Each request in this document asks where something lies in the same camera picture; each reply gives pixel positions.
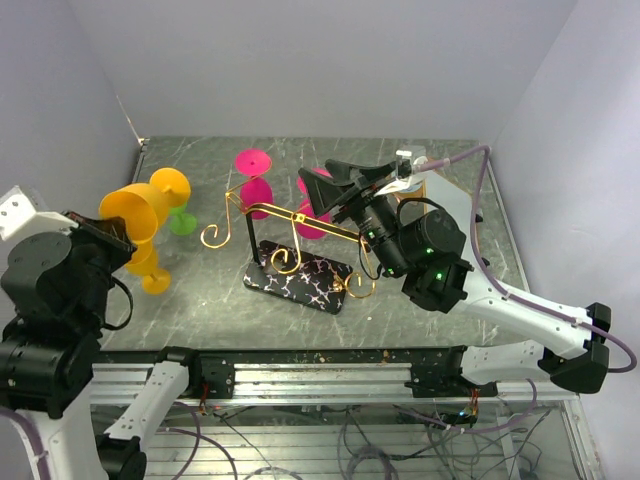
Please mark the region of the orange wine glass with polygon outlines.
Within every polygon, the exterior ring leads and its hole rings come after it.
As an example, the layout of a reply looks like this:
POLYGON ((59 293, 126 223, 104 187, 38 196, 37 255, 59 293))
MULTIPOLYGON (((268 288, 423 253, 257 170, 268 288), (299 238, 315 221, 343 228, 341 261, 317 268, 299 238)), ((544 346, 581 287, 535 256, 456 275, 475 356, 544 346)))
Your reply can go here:
POLYGON ((132 183, 107 194, 99 205, 102 219, 124 220, 129 239, 150 242, 169 217, 170 210, 184 205, 191 196, 187 177, 171 167, 160 168, 148 182, 132 183))
POLYGON ((170 273, 159 267, 158 254, 151 241, 137 245, 125 268, 130 274, 141 278, 143 291, 150 295, 164 293, 171 283, 170 273))

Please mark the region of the green wine glass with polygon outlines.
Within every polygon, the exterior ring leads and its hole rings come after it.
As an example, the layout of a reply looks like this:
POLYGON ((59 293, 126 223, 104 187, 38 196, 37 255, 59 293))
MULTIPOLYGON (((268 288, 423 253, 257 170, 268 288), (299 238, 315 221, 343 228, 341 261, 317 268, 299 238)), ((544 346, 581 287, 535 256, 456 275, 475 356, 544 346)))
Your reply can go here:
POLYGON ((170 231, 178 236, 190 235, 197 227, 196 217, 186 211, 187 203, 169 210, 170 231))

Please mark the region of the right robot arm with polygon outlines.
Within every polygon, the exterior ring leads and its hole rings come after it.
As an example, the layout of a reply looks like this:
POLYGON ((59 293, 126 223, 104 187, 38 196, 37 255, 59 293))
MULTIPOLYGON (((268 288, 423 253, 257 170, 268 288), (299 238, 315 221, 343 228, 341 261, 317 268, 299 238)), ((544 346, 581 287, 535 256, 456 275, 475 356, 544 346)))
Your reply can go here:
POLYGON ((390 195, 424 182, 441 165, 427 159, 415 164, 405 157, 376 167, 329 160, 325 174, 301 168, 299 177, 314 214, 331 214, 336 223, 351 220, 377 258, 379 275, 402 279, 402 292, 413 304, 483 317, 524 336, 519 344, 468 349, 440 373, 448 393, 459 396, 474 385, 537 371, 564 390, 599 392, 610 371, 608 306, 563 305, 493 277, 479 253, 476 199, 466 210, 467 227, 426 196, 419 200, 429 210, 409 223, 401 219, 408 199, 391 206, 390 195))

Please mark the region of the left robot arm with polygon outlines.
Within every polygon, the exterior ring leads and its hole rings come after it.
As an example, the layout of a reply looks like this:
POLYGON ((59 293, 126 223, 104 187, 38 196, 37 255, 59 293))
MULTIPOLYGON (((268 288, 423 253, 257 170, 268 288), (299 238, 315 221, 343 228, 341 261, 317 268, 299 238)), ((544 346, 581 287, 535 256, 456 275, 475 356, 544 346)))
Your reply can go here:
POLYGON ((1 338, 1 413, 38 479, 143 478, 150 438, 180 396, 203 387, 198 352, 167 347, 118 421, 94 431, 91 382, 108 294, 135 249, 122 218, 67 211, 8 255, 1 287, 15 317, 1 338))

